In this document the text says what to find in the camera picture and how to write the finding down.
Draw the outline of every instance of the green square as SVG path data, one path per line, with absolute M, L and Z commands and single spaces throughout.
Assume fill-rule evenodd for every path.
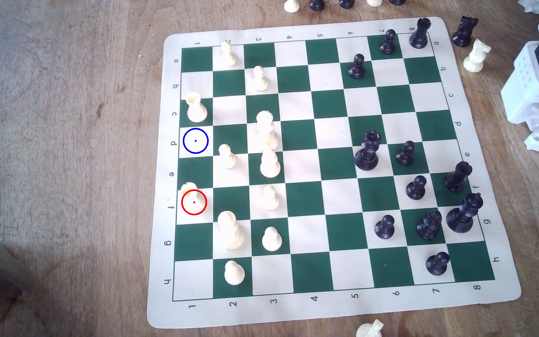
M 446 177 L 447 174 L 447 172 L 430 174 L 438 207 L 459 206 L 465 196 L 471 193 L 471 187 L 467 179 L 465 180 L 465 188 L 463 188 L 461 192 L 455 193 L 446 188 L 444 177 Z
M 284 156 L 282 152 L 276 152 L 278 163 L 280 163 L 280 173 L 273 178 L 267 178 L 259 169 L 262 154 L 249 154 L 249 185 L 269 185 L 272 183 L 284 182 Z
M 213 127 L 213 155 L 220 155 L 219 148 L 228 144 L 233 154 L 247 153 L 247 125 L 229 124 Z
M 290 262 L 295 293 L 334 290 L 329 252 L 292 254 Z
M 417 245 L 435 245 L 437 243 L 445 243 L 444 232 L 442 228 L 438 232 L 438 236 L 434 240 L 426 240 L 417 233 L 417 224 L 431 211 L 438 211 L 437 208 L 422 208 L 422 209 L 401 209 L 402 226 L 405 228 L 405 236 L 407 237 L 407 246 Z M 446 214 L 442 214 L 442 221 L 446 226 Z
M 326 215 L 326 226 L 331 251 L 367 248 L 363 214 Z
M 244 269 L 244 280 L 241 284 L 233 286 L 226 282 L 224 272 L 226 262 L 234 261 Z M 222 258 L 213 260 L 213 298 L 225 299 L 235 297 L 246 297 L 253 295 L 253 268 L 250 257 Z
M 449 243 L 446 246 L 455 282 L 494 280 L 486 242 Z
M 213 187 L 213 157 L 178 159 L 178 186 L 193 182 L 197 188 Z
M 307 63 L 337 63 L 338 48 L 336 47 L 336 39 L 329 38 L 323 40 L 307 40 Z
M 279 66 L 276 73 L 278 92 L 311 91 L 309 69 L 306 65 Z
M 403 166 L 396 161 L 396 153 L 402 149 L 403 145 L 404 144 L 388 144 L 388 152 L 390 152 L 390 161 L 392 163 L 392 172 L 394 172 L 394 175 L 429 173 L 430 169 L 428 168 L 428 161 L 425 159 L 425 151 L 423 150 L 423 144 L 421 142 L 415 143 L 415 150 L 413 151 L 415 160 L 413 160 L 413 164 Z
M 213 258 L 213 224 L 177 225 L 174 261 Z
M 322 183 L 297 182 L 286 184 L 288 216 L 323 214 Z
M 244 67 L 275 66 L 274 43 L 254 43 L 244 45 Z
M 257 114 L 265 110 L 271 112 L 274 122 L 280 120 L 278 94 L 247 96 L 247 123 L 257 123 Z
M 312 91 L 311 101 L 315 118 L 346 116 L 344 90 Z
M 213 72 L 213 96 L 244 95 L 244 70 L 223 70 Z
M 433 83 L 440 81 L 436 57 L 412 57 L 405 59 L 409 84 Z
M 370 249 L 374 287 L 413 286 L 413 272 L 407 247 Z
M 274 227 L 282 237 L 282 245 L 274 252 L 268 251 L 261 244 L 261 239 L 265 234 L 265 229 Z M 290 243 L 288 240 L 288 219 L 263 219 L 251 220 L 251 251 L 253 256 L 290 254 Z
M 456 139 L 450 111 L 417 112 L 417 122 L 424 142 L 429 140 Z
M 345 89 L 350 88 L 367 88 L 371 86 L 376 86 L 376 78 L 374 77 L 374 69 L 371 65 L 371 61 L 366 61 L 363 63 L 363 68 L 365 69 L 365 75 L 360 79 L 354 79 L 348 75 L 348 67 L 353 65 L 352 62 L 341 63 L 340 72 L 342 73 L 342 84 Z
M 355 157 L 350 148 L 319 149 L 322 180 L 356 178 Z
M 212 71 L 212 47 L 194 47 L 182 49 L 182 73 L 192 71 Z
M 371 130 L 378 131 L 381 136 L 381 144 L 388 143 L 381 115 L 349 117 L 348 126 L 350 127 L 350 137 L 354 146 L 360 146 L 365 139 L 365 134 Z
M 394 177 L 363 178 L 358 181 L 364 212 L 398 209 Z
M 236 220 L 248 220 L 250 216 L 249 208 L 249 187 L 224 187 L 213 189 L 213 219 L 223 211 L 232 211 Z
M 280 127 L 282 129 L 282 149 L 284 151 L 318 148 L 313 119 L 282 120 Z
M 379 86 L 378 98 L 382 113 L 415 111 L 408 85 Z
M 400 59 L 402 58 L 402 52 L 401 52 L 401 44 L 398 39 L 398 35 L 394 37 L 394 45 L 396 48 L 394 49 L 394 52 L 390 55 L 384 55 L 380 51 L 380 44 L 384 42 L 384 36 L 386 32 L 384 32 L 384 35 L 371 35 L 367 37 L 367 42 L 370 44 L 370 54 L 372 60 L 385 60 L 385 59 Z

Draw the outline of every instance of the black pawn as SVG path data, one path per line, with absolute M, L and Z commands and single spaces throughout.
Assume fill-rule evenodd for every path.
M 465 188 L 465 180 L 471 174 L 473 168 L 466 161 L 460 161 L 454 167 L 454 171 L 446 174 L 444 177 L 444 184 L 449 191 L 461 192 Z
M 419 200 L 425 195 L 425 184 L 427 180 L 424 176 L 416 176 L 405 188 L 407 196 L 413 200 Z
M 483 205 L 484 200 L 479 193 L 469 193 L 459 208 L 451 209 L 446 214 L 446 223 L 456 233 L 467 233 L 473 226 L 473 217 Z
M 363 68 L 363 61 L 365 57 L 362 54 L 357 54 L 353 58 L 353 65 L 348 67 L 348 75 L 354 79 L 360 79 L 365 75 L 365 69 Z
M 374 230 L 380 239 L 390 239 L 394 234 L 394 218 L 392 215 L 385 215 L 382 220 L 378 221 Z
M 417 234 L 424 240 L 434 240 L 442 227 L 442 214 L 431 211 L 417 223 Z
M 409 166 L 413 164 L 413 161 L 415 160 L 415 155 L 413 154 L 414 150 L 415 143 L 408 140 L 407 142 L 405 142 L 405 145 L 402 146 L 402 149 L 396 152 L 396 161 L 403 166 Z
M 428 29 L 432 23 L 427 17 L 417 20 L 417 29 L 409 38 L 409 44 L 416 49 L 425 48 L 428 45 Z
M 440 276 L 446 271 L 450 257 L 446 252 L 439 252 L 436 255 L 428 257 L 425 261 L 425 267 L 434 276 Z

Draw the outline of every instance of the black chess piece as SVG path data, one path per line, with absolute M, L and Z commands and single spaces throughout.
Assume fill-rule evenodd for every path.
M 365 75 L 363 61 L 365 57 L 362 54 L 357 54 L 353 58 L 353 65 L 348 67 L 348 75 L 354 79 L 360 79 Z
M 390 239 L 394 234 L 394 218 L 386 214 L 374 227 L 376 235 L 380 239 Z
M 417 20 L 417 29 L 415 33 L 409 37 L 409 44 L 416 49 L 425 48 L 428 45 L 428 29 L 432 23 L 427 17 Z
M 458 47 L 467 47 L 471 42 L 473 29 L 477 26 L 479 19 L 474 17 L 462 16 L 457 31 L 453 33 L 451 40 Z
M 415 160 L 415 155 L 413 154 L 414 150 L 415 143 L 408 140 L 407 142 L 405 142 L 405 145 L 403 145 L 402 148 L 396 152 L 396 161 L 403 166 L 409 166 L 413 164 L 413 161 Z
M 431 211 L 417 223 L 417 234 L 424 240 L 434 240 L 442 227 L 442 214 Z
M 425 195 L 425 184 L 427 180 L 424 176 L 416 176 L 405 188 L 407 196 L 413 200 L 419 200 Z
M 446 174 L 444 177 L 444 184 L 449 191 L 461 192 L 465 188 L 465 180 L 471 174 L 473 168 L 466 161 L 460 161 L 454 167 L 454 171 Z
M 473 226 L 473 217 L 483 205 L 484 200 L 479 193 L 469 193 L 458 208 L 446 214 L 446 223 L 456 233 L 467 233 Z
M 439 252 L 436 255 L 428 257 L 425 261 L 425 267 L 434 276 L 440 276 L 446 272 L 447 264 L 449 264 L 450 256 L 446 252 Z
M 384 34 L 384 42 L 380 44 L 380 53 L 384 55 L 390 55 L 396 50 L 394 45 L 394 39 L 396 38 L 396 32 L 394 29 L 388 29 Z

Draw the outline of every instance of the white square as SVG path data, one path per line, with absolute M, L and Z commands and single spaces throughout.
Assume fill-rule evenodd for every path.
M 306 215 L 288 218 L 290 253 L 330 251 L 325 215 Z
M 307 68 L 309 69 L 311 91 L 344 88 L 340 63 L 310 64 Z
M 179 158 L 213 156 L 213 126 L 180 128 L 180 140 L 178 141 Z
M 323 208 L 326 214 L 361 213 L 359 183 L 353 179 L 322 180 Z
M 462 160 L 456 139 L 432 140 L 422 144 L 431 173 L 452 172 Z
M 247 96 L 268 95 L 278 93 L 278 73 L 276 67 L 268 66 L 264 68 L 264 77 L 268 81 L 268 87 L 263 91 L 257 91 L 253 88 L 253 69 L 244 70 L 244 90 Z
M 313 101 L 310 91 L 285 92 L 278 94 L 280 120 L 314 119 Z
M 318 149 L 350 148 L 348 117 L 315 119 L 315 137 Z
M 331 251 L 330 268 L 334 290 L 374 287 L 370 251 L 367 249 Z
M 448 253 L 445 243 L 438 245 L 421 245 L 407 247 L 409 252 L 409 262 L 411 262 L 411 272 L 413 272 L 413 282 L 415 284 L 431 284 L 454 282 L 451 262 L 446 267 L 446 271 L 440 276 L 434 276 L 425 267 L 426 260 L 439 252 Z
M 176 261 L 174 300 L 213 298 L 213 260 Z
M 213 97 L 213 71 L 182 73 L 180 99 L 183 100 L 186 97 L 186 94 L 191 91 L 199 93 L 201 98 Z
M 338 60 L 340 62 L 353 62 L 355 55 L 362 54 L 366 61 L 371 60 L 370 44 L 367 37 L 337 38 Z
M 396 188 L 396 196 L 398 197 L 398 207 L 400 209 L 419 209 L 438 207 L 436 195 L 434 194 L 434 186 L 429 173 L 422 174 L 425 177 L 425 195 L 419 200 L 413 200 L 407 196 L 405 188 L 412 182 L 418 174 L 406 174 L 403 176 L 394 176 L 394 186 Z
M 409 85 L 415 111 L 448 110 L 442 83 L 419 83 Z
M 381 114 L 378 88 L 375 86 L 345 89 L 344 102 L 346 103 L 346 113 L 349 117 Z
M 267 185 L 250 185 L 249 186 L 249 198 L 250 198 L 250 211 L 251 220 L 257 219 L 276 219 L 276 218 L 288 218 L 288 204 L 286 200 L 286 184 L 274 183 L 272 186 L 275 189 L 275 195 L 279 199 L 278 207 L 272 211 L 265 209 L 263 205 L 264 188 Z
M 394 234 L 390 239 L 382 239 L 376 235 L 375 228 L 376 224 L 387 214 L 392 215 L 394 218 Z M 405 228 L 402 225 L 400 210 L 363 212 L 363 223 L 365 224 L 365 237 L 367 238 L 367 247 L 369 249 L 407 246 L 407 237 L 405 236 Z
M 251 257 L 253 295 L 285 294 L 294 291 L 290 254 Z
M 307 65 L 307 46 L 304 41 L 274 43 L 275 65 Z
M 310 182 L 322 180 L 317 149 L 282 152 L 285 182 Z
M 403 59 L 371 61 L 376 86 L 408 85 L 407 68 Z
M 422 141 L 415 112 L 387 113 L 382 115 L 382 122 L 388 144 L 401 144 L 408 140 Z

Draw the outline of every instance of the captured chess piece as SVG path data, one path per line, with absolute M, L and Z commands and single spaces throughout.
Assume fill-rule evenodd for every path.
M 479 193 L 469 193 L 458 208 L 446 214 L 446 223 L 456 233 L 467 233 L 473 226 L 473 217 L 483 205 L 484 200 Z

